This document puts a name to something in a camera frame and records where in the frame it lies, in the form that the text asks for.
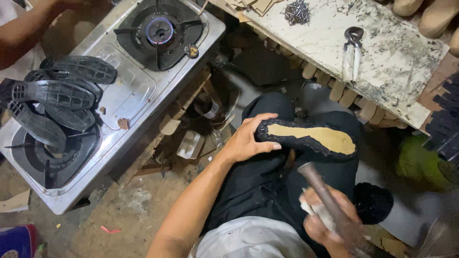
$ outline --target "white shirt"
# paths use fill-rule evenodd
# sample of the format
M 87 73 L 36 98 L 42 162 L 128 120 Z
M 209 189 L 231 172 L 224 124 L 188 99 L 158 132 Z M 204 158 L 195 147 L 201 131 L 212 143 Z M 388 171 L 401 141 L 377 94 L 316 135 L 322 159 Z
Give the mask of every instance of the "white shirt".
M 292 226 L 256 216 L 234 219 L 207 232 L 189 254 L 189 258 L 214 257 L 316 258 Z
M 26 10 L 13 0 L 0 0 L 0 26 L 24 15 Z M 4 78 L 24 80 L 24 77 L 32 70 L 38 69 L 45 53 L 39 44 L 21 57 L 15 64 L 0 71 L 0 82 Z

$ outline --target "pile of nails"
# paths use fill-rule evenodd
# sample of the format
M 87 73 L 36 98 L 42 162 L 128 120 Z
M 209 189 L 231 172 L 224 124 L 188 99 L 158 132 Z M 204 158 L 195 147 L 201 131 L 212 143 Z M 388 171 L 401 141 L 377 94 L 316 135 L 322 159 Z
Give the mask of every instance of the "pile of nails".
M 289 22 L 290 26 L 305 24 L 309 22 L 309 3 L 304 0 L 296 0 L 285 7 L 285 19 Z

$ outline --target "green object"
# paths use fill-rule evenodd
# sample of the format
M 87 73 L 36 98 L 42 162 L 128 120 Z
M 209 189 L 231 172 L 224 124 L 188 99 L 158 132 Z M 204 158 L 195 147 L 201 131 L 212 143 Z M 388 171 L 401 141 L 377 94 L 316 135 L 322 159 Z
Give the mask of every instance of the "green object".
M 426 140 L 426 135 L 414 135 L 402 141 L 397 174 L 428 191 L 450 191 L 455 184 L 448 181 L 439 168 L 439 164 L 445 161 L 435 151 L 422 147 Z

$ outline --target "black rubber sole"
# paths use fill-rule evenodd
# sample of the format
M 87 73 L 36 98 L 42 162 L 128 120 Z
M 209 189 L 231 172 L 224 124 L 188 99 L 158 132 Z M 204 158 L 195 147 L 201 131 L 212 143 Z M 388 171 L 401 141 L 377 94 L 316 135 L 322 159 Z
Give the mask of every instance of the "black rubber sole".
M 278 142 L 283 146 L 289 147 L 291 149 L 299 150 L 299 151 L 312 151 L 315 153 L 320 153 L 324 157 L 330 157 L 335 160 L 349 160 L 349 159 L 356 157 L 357 155 L 357 146 L 356 146 L 355 151 L 352 154 L 347 155 L 344 153 L 339 153 L 339 152 L 329 150 L 328 148 L 323 146 L 319 141 L 312 138 L 311 136 L 297 138 L 295 136 L 270 135 L 268 134 L 268 125 L 272 125 L 272 124 L 283 125 L 286 127 L 297 127 L 297 128 L 327 127 L 333 130 L 343 131 L 342 129 L 334 125 L 329 125 L 325 123 L 305 122 L 302 124 L 297 124 L 295 122 L 287 122 L 287 121 L 280 120 L 280 119 L 268 119 L 268 120 L 263 120 L 260 123 L 257 130 L 255 131 L 255 138 L 258 141 Z M 351 134 L 349 134 L 348 132 L 345 132 L 345 133 L 347 133 L 351 137 L 353 143 L 356 142 L 355 138 Z
M 45 110 L 54 121 L 77 131 L 86 131 L 95 123 L 91 110 L 65 110 L 45 106 Z
M 111 64 L 93 56 L 65 56 L 59 60 L 46 58 L 41 62 L 40 69 L 65 71 L 87 82 L 101 84 L 113 83 L 118 73 Z
M 36 115 L 30 108 L 16 101 L 8 103 L 11 116 L 38 141 L 53 147 L 53 152 L 62 153 L 67 140 L 62 129 L 51 119 Z
M 26 82 L 41 80 L 58 80 L 74 84 L 94 94 L 96 102 L 99 101 L 102 95 L 102 89 L 99 88 L 96 84 L 75 78 L 67 72 L 59 72 L 54 70 L 34 70 L 29 72 L 24 78 L 24 81 Z
M 35 82 L 17 81 L 12 99 L 17 102 L 38 101 L 60 109 L 89 109 L 94 104 L 94 94 L 74 84 L 56 80 Z

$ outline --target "cloth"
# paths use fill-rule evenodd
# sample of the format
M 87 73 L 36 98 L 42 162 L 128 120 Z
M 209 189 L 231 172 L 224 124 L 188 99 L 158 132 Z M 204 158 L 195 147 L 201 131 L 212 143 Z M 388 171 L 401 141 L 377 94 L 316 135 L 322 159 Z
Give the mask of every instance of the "cloth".
M 24 15 L 24 10 L 20 5 L 12 0 L 0 0 L 0 26 L 16 19 L 19 15 Z M 40 44 L 21 57 L 15 64 L 7 69 L 0 71 L 0 81 L 4 78 L 14 80 L 24 80 L 24 77 L 32 70 L 39 68 L 40 63 L 45 59 L 45 53 Z
M 282 93 L 272 92 L 256 98 L 242 113 L 242 120 L 260 113 L 277 113 L 278 118 L 293 121 L 294 106 Z M 358 146 L 360 122 L 346 112 L 329 112 L 308 121 L 324 122 L 340 126 L 352 134 Z M 270 153 L 261 153 L 236 163 L 228 172 L 214 206 L 206 220 L 202 235 L 233 219 L 259 216 L 285 222 L 314 250 L 317 257 L 329 257 L 325 247 L 313 241 L 303 228 L 307 213 L 298 200 L 302 188 L 307 188 L 306 179 L 296 169 L 306 162 L 314 161 L 324 182 L 352 199 L 355 174 L 358 168 L 358 153 L 354 159 L 336 162 L 318 153 L 297 152 L 292 170 L 284 170 L 290 150 L 282 148 Z
M 287 223 L 251 216 L 228 221 L 207 232 L 192 248 L 189 257 L 315 258 L 316 256 Z

